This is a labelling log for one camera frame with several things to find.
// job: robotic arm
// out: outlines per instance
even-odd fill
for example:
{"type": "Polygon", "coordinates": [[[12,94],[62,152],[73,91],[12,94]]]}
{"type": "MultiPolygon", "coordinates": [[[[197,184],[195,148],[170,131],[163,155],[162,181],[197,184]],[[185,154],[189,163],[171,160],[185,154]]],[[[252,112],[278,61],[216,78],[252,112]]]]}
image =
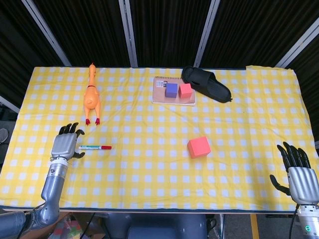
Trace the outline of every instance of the robotic arm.
{"type": "Polygon", "coordinates": [[[297,203],[296,210],[305,238],[319,239],[319,184],[316,173],[310,167],[307,154],[284,142],[284,149],[277,145],[283,157],[289,188],[280,185],[274,175],[270,180],[275,188],[297,203]]]}
{"type": "Polygon", "coordinates": [[[51,166],[49,168],[41,197],[45,200],[43,205],[31,212],[13,212],[0,215],[0,238],[19,235],[24,231],[40,229],[55,223],[59,217],[59,201],[62,193],[64,179],[68,168],[68,160],[72,157],[81,158],[75,152],[75,145],[79,135],[84,134],[81,129],[75,132],[78,123],[68,124],[60,129],[56,136],[51,152],[51,166]]]}

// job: tablecloth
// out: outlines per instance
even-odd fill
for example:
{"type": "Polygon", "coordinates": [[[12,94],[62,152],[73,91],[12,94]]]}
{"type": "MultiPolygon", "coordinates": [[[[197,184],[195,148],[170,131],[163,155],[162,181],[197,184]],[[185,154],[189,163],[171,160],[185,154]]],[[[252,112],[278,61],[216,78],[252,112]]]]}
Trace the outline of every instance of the tablecloth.
{"type": "Polygon", "coordinates": [[[0,205],[35,207],[62,125],[80,122],[78,144],[111,145],[71,159],[60,207],[293,211],[295,203],[271,184],[287,175],[276,144],[318,158],[309,116],[292,70],[247,67],[210,70],[232,92],[219,103],[196,93],[195,106],[152,104],[155,76],[181,69],[97,68],[101,124],[85,126],[88,68],[36,67],[0,174],[0,205]],[[191,159],[187,142],[207,136],[211,153],[191,159]]]}

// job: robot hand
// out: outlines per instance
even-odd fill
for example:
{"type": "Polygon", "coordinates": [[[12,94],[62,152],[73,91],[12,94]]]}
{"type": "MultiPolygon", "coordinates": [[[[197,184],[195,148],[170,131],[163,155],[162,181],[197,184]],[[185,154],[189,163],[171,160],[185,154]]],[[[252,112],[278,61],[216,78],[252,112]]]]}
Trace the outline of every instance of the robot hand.
{"type": "Polygon", "coordinates": [[[81,154],[75,152],[76,140],[80,134],[84,134],[81,129],[75,132],[75,128],[78,124],[79,123],[74,123],[72,125],[70,123],[60,129],[59,135],[57,135],[54,140],[51,160],[57,158],[69,160],[70,158],[82,158],[84,156],[84,152],[81,154]]]}
{"type": "Polygon", "coordinates": [[[277,145],[277,148],[283,157],[289,188],[281,186],[274,175],[270,175],[272,184],[277,190],[291,196],[299,205],[316,205],[319,202],[319,184],[307,154],[301,148],[297,150],[286,142],[284,146],[286,150],[280,145],[277,145]]]}
{"type": "Polygon", "coordinates": [[[275,188],[297,203],[296,212],[305,238],[319,238],[319,184],[316,173],[310,167],[307,154],[284,142],[286,150],[277,145],[286,168],[289,188],[280,185],[274,175],[270,180],[275,188]]]}

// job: label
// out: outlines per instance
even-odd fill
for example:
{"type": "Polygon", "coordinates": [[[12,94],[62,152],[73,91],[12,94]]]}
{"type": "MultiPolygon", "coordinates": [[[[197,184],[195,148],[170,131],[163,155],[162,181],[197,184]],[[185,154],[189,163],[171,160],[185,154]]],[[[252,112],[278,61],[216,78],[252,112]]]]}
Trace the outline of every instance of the label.
{"type": "Polygon", "coordinates": [[[156,81],[156,87],[166,87],[167,81],[156,81]]]}

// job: black curtain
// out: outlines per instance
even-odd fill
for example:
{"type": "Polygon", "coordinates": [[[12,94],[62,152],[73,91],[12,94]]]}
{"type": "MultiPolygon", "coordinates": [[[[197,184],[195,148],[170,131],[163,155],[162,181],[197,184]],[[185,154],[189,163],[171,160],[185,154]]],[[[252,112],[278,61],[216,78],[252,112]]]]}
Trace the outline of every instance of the black curtain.
{"type": "Polygon", "coordinates": [[[295,71],[309,113],[315,141],[319,140],[319,36],[288,66],[295,71]]]}
{"type": "Polygon", "coordinates": [[[210,0],[130,0],[140,67],[193,65],[210,0]]]}
{"type": "Polygon", "coordinates": [[[61,66],[21,1],[0,1],[0,95],[20,107],[35,66],[61,66]]]}
{"type": "Polygon", "coordinates": [[[117,0],[35,0],[72,66],[130,66],[117,0]]]}
{"type": "Polygon", "coordinates": [[[222,0],[200,66],[275,66],[318,17],[317,0],[222,0]]]}

